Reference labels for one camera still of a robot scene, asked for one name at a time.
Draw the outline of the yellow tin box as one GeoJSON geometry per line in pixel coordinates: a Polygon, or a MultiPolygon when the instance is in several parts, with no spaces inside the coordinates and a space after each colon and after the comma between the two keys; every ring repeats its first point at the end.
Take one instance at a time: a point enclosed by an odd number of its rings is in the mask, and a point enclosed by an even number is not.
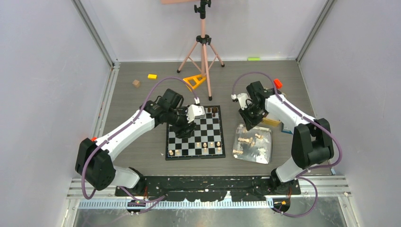
{"type": "Polygon", "coordinates": [[[262,123],[272,127],[278,127],[281,124],[280,119],[273,115],[272,113],[268,113],[263,119],[262,123]]]}

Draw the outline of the silver metal tray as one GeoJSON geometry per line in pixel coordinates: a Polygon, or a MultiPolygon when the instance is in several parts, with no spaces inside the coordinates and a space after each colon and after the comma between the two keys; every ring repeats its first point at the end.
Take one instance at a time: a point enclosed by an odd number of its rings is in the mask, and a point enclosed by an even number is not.
{"type": "Polygon", "coordinates": [[[239,124],[235,131],[232,155],[234,158],[259,164],[269,164],[272,156],[272,131],[256,126],[250,131],[239,124]],[[238,138],[253,138],[252,143],[239,142],[238,138]]]}

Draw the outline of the black white chess board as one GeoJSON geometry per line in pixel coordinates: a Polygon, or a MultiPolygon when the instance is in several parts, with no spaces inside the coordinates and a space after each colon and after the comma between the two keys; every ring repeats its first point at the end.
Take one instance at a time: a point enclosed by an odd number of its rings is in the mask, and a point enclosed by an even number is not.
{"type": "Polygon", "coordinates": [[[190,138],[176,137],[172,125],[166,127],[165,160],[225,158],[221,108],[205,106],[206,115],[195,119],[196,128],[190,138]]]}

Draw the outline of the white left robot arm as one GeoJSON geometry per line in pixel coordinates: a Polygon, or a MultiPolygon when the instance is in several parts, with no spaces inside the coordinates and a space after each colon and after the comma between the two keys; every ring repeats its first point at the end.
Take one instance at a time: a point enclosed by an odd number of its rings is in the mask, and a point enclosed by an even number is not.
{"type": "Polygon", "coordinates": [[[84,139],[79,145],[75,171],[97,191],[113,185],[127,188],[134,196],[141,195],[145,190],[142,174],[113,162],[141,135],[164,123],[173,127],[177,138],[191,137],[196,128],[195,119],[203,117],[205,109],[198,98],[192,105],[183,106],[182,102],[182,95],[167,89],[110,133],[97,139],[84,139]]]}

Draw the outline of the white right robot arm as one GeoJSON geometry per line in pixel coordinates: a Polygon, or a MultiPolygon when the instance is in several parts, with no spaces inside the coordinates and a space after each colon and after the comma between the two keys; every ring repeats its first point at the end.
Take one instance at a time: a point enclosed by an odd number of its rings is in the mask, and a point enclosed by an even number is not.
{"type": "Polygon", "coordinates": [[[282,194],[305,170],[315,167],[334,156],[330,124],[324,119],[315,119],[291,104],[276,88],[266,89],[260,81],[246,87],[246,93],[232,94],[231,98],[240,105],[239,113],[249,131],[267,114],[276,116],[291,132],[291,157],[272,170],[270,189],[282,194]]]}

